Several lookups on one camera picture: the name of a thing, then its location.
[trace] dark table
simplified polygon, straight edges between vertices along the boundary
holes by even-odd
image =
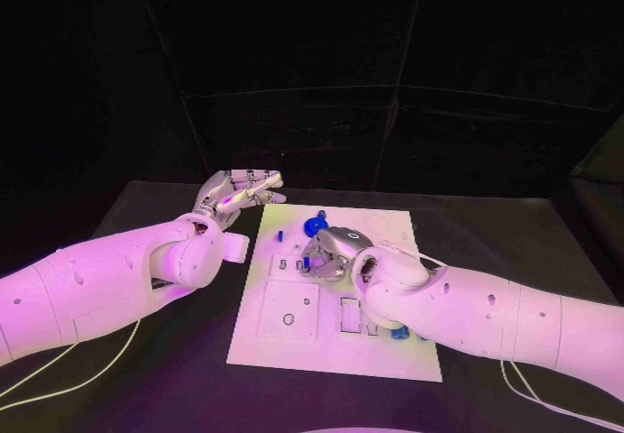
[[[131,182],[94,236],[171,220],[192,209],[197,190],[199,185]],[[294,204],[409,210],[425,254],[530,287],[617,304],[545,199],[284,192]],[[261,207],[246,209],[231,228],[249,236],[249,252],[261,213]],[[226,365],[246,257],[245,264],[223,263],[212,284],[143,320],[124,356],[97,381],[0,412],[0,431],[301,432],[347,426],[422,432],[607,431],[513,394],[497,361],[442,346],[442,383]],[[130,330],[81,344],[0,405],[88,379],[117,354]],[[59,351],[1,367],[0,389]],[[539,367],[520,368],[545,401],[624,424],[623,404],[605,392]],[[519,380],[512,382],[523,391]]]

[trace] robotic hand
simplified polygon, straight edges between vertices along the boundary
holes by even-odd
[[[422,254],[343,227],[321,229],[303,253],[323,264],[301,272],[352,283],[369,318],[406,325],[470,355],[551,368],[624,401],[624,308],[532,289],[483,272],[428,270]]]
[[[241,208],[282,203],[278,171],[219,171],[193,212],[59,249],[0,280],[0,365],[112,331],[205,287],[220,261],[245,261],[248,238],[222,233]]]

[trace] black fabric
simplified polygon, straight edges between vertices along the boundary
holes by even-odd
[[[624,272],[624,186],[585,179],[571,184],[591,230]]]
[[[199,185],[131,182],[95,236],[173,219],[190,210],[197,190]],[[320,189],[284,193],[294,204],[409,210],[425,254],[535,288],[615,304],[548,200]],[[251,237],[249,252],[261,213],[261,207],[246,209],[231,228]],[[127,353],[92,384],[0,412],[3,431],[301,432],[347,426],[422,432],[604,431],[516,396],[497,361],[441,346],[442,383],[225,364],[249,257],[244,265],[223,263],[212,284],[143,319]],[[1,403],[91,377],[128,332],[79,345]],[[3,367],[0,389],[58,351]],[[601,390],[538,367],[522,365],[522,370],[543,400],[624,423],[621,402]]]

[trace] blue object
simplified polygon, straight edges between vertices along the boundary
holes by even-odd
[[[326,217],[327,213],[324,210],[320,210],[318,215],[314,218],[310,218],[303,224],[303,231],[308,237],[314,237],[321,228],[329,228]]]
[[[406,340],[409,338],[409,328],[399,327],[391,331],[391,334],[395,340]]]

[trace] circular cutout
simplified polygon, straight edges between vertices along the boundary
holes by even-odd
[[[372,235],[383,235],[391,229],[391,224],[383,216],[372,215],[365,220],[366,233]]]

